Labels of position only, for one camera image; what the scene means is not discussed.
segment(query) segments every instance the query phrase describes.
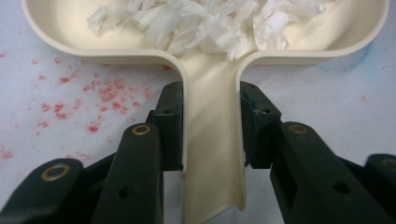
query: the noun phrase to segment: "white paper scraps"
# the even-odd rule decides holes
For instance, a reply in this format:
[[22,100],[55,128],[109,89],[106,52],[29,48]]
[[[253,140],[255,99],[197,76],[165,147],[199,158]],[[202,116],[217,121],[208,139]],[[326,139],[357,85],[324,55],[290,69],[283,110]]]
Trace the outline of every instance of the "white paper scraps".
[[99,8],[87,19],[100,36],[124,20],[146,33],[155,49],[183,54],[199,48],[239,59],[254,50],[287,49],[283,28],[300,17],[325,12],[321,0],[128,0],[117,9]]

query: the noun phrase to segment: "cream plastic tray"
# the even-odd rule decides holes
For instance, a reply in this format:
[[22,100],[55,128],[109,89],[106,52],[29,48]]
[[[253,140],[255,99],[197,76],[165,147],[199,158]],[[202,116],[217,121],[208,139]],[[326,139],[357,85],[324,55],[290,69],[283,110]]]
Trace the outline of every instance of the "cream plastic tray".
[[132,25],[101,37],[87,18],[98,6],[126,0],[22,0],[34,31],[48,44],[92,63],[168,64],[182,76],[184,183],[182,222],[201,223],[229,206],[246,203],[239,104],[240,76],[250,64],[312,64],[366,46],[387,17],[389,0],[323,0],[327,11],[289,25],[290,49],[256,51],[229,62],[223,54],[192,50],[173,56],[150,49]]

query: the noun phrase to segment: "shredded white paper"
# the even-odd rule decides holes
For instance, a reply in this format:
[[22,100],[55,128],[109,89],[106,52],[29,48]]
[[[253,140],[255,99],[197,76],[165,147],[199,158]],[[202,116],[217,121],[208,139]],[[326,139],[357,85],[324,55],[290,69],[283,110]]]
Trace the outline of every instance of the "shredded white paper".
[[155,49],[183,54],[200,48],[232,61],[254,50],[287,49],[283,28],[325,10],[320,0],[128,0],[117,9],[99,6],[88,24],[102,35],[131,20]]

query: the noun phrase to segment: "white table surface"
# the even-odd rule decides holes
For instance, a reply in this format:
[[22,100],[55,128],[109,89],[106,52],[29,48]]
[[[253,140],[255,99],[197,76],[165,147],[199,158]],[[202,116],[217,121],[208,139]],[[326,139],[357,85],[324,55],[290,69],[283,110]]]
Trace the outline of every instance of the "white table surface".
[[[364,164],[374,153],[396,154],[395,21],[391,1],[385,27],[364,49],[318,65],[250,66],[242,80],[258,85],[283,121],[313,127],[343,158]],[[87,166],[115,152],[162,87],[181,80],[161,65],[90,64],[53,49],[30,28],[20,1],[2,1],[0,28],[0,208],[46,161]],[[246,175],[246,211],[231,208],[209,223],[283,223],[269,171]],[[177,172],[165,179],[165,223],[178,223],[181,180]]]

